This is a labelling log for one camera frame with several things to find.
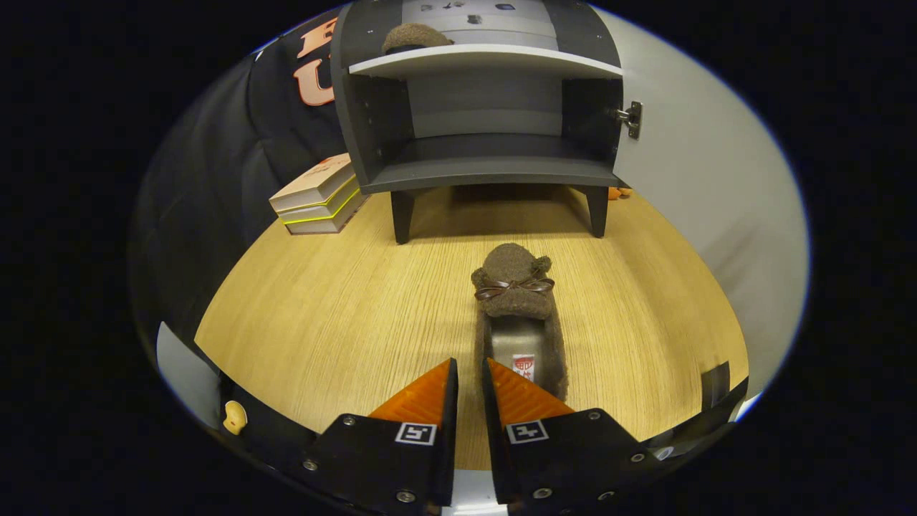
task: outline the stack of books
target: stack of books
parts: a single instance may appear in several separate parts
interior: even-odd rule
[[[349,154],[332,156],[271,197],[291,234],[339,233],[363,204]]]

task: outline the gray cabinet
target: gray cabinet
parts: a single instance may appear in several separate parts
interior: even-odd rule
[[[364,193],[392,192],[396,240],[407,241],[415,190],[495,183],[578,188],[601,237],[607,188],[622,185],[613,166],[623,73],[606,26],[572,1],[498,10],[469,0],[447,14],[435,4],[358,0],[332,39],[348,152]],[[382,55],[385,36],[405,21],[456,44]],[[517,44],[520,34],[537,44]]]

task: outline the wood grain surface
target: wood grain surface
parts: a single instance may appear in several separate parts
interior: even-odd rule
[[[388,194],[371,196],[340,234],[293,236],[275,222],[223,282],[195,340],[248,392],[317,432],[455,357],[456,468],[490,469],[470,275],[514,241],[554,262],[573,409],[605,409],[644,440],[698,413],[702,372],[728,360],[730,387],[748,375],[722,289],[639,194],[609,202],[596,239],[585,196],[564,186],[438,188],[418,197],[411,238],[395,243]]]

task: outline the cabinet door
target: cabinet door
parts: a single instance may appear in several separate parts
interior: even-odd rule
[[[732,303],[753,397],[799,325],[809,235],[790,164],[764,122],[691,57],[596,9],[614,37],[624,106],[643,104],[640,136],[621,135],[614,173],[694,246]]]

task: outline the brown ribbon bow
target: brown ribbon bow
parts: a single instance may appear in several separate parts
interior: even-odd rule
[[[532,292],[547,292],[548,290],[554,288],[554,280],[550,278],[529,278],[523,282],[511,281],[507,283],[505,281],[496,281],[484,278],[484,285],[486,286],[479,288],[478,291],[474,293],[474,297],[479,301],[490,299],[491,297],[497,297],[511,288],[524,288],[525,290],[530,290]]]

